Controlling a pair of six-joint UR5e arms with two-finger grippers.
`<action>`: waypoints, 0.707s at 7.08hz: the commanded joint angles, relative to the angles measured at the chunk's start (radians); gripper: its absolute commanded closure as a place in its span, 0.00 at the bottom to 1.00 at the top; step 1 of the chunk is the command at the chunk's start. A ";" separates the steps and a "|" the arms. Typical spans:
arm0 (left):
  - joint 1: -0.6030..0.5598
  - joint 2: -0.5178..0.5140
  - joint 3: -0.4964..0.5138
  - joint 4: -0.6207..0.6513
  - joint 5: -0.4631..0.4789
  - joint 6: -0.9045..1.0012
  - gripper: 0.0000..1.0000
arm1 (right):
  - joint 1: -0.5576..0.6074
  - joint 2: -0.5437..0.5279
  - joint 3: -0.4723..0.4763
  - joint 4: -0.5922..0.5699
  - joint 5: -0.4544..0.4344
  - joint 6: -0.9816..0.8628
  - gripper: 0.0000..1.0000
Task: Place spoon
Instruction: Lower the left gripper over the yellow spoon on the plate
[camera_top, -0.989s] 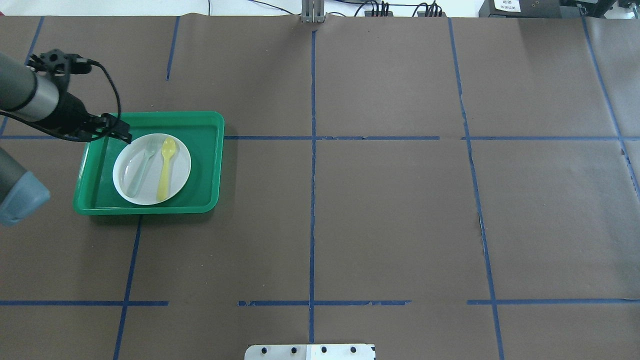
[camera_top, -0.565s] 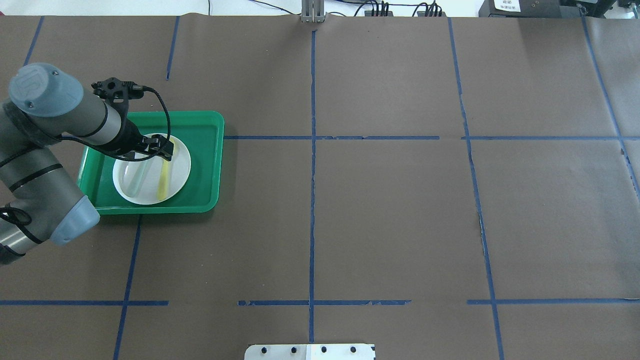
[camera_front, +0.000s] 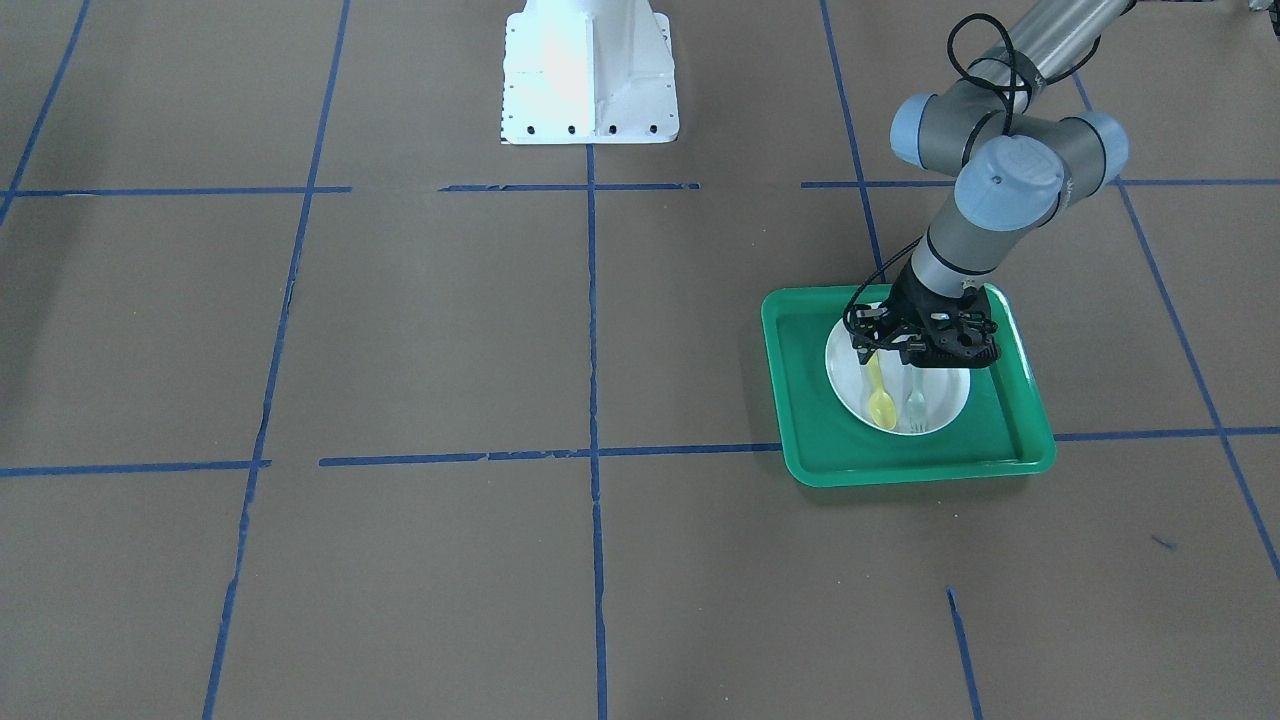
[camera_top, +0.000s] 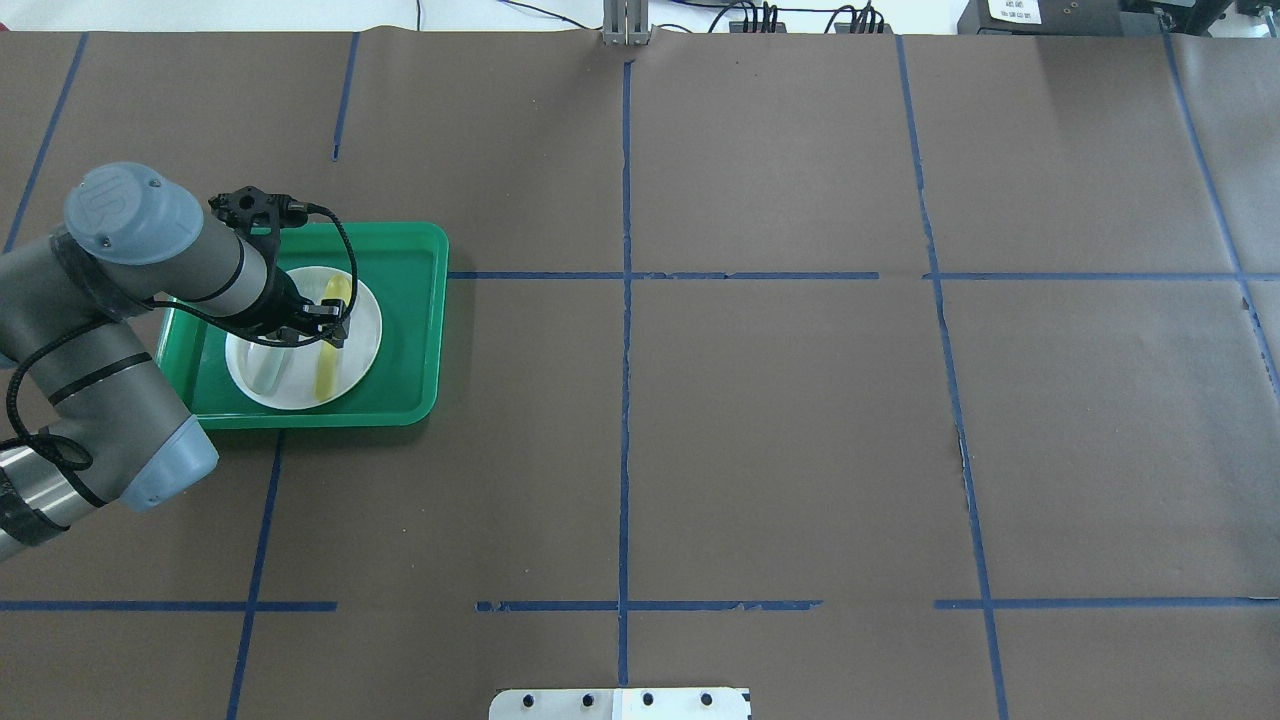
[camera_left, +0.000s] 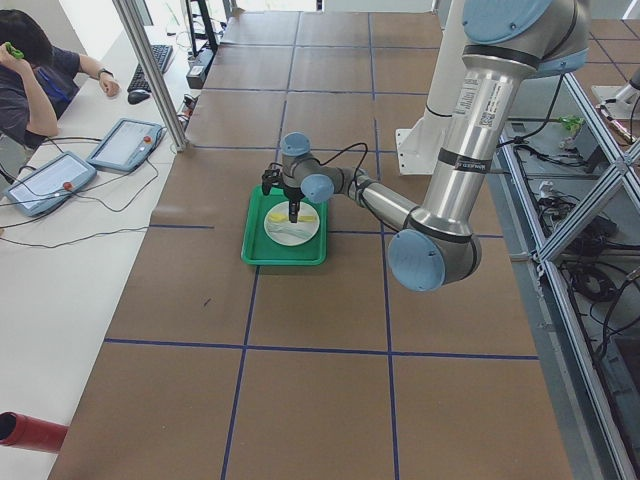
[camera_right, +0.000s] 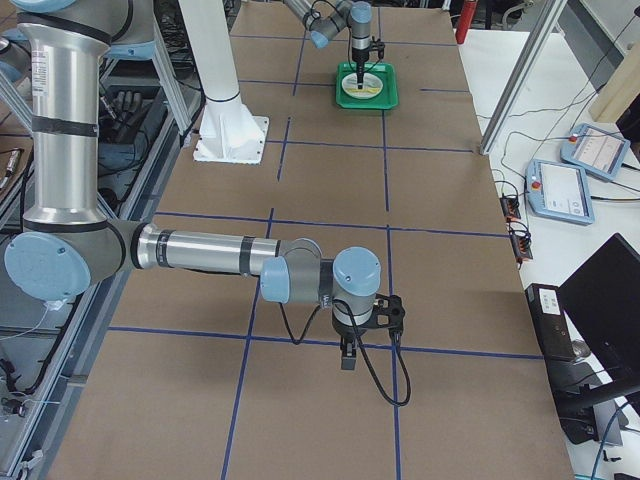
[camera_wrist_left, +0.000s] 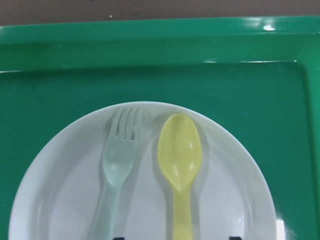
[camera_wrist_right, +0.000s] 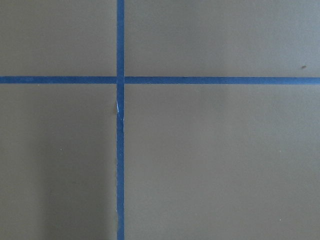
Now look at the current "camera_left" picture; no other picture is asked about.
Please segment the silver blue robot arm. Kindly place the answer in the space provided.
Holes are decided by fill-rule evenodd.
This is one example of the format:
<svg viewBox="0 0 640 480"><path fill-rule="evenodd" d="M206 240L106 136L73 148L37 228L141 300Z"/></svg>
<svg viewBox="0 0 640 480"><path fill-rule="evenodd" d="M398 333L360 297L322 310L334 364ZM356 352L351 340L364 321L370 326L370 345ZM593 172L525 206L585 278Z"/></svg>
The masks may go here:
<svg viewBox="0 0 640 480"><path fill-rule="evenodd" d="M447 23L464 34L465 76L421 204L360 168L320 163L299 132L281 141L281 169L262 176L264 191L284 191L292 222L302 199L322 203L343 194L395 228L389 265L418 292L463 280L479 266L481 245L469 218L518 89L528 78L584 64L591 14L587 1L467 1Z"/></svg>

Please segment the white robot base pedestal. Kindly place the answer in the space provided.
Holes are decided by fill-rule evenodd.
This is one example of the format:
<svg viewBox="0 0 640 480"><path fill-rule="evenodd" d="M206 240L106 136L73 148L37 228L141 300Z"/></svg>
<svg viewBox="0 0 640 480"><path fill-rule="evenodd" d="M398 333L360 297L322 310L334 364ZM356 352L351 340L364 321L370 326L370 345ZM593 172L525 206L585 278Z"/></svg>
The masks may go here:
<svg viewBox="0 0 640 480"><path fill-rule="evenodd" d="M423 115L411 129L396 130L399 172L403 176L434 172L466 75L462 61L467 44L462 20L464 6L465 1L454 0L449 7Z"/></svg>

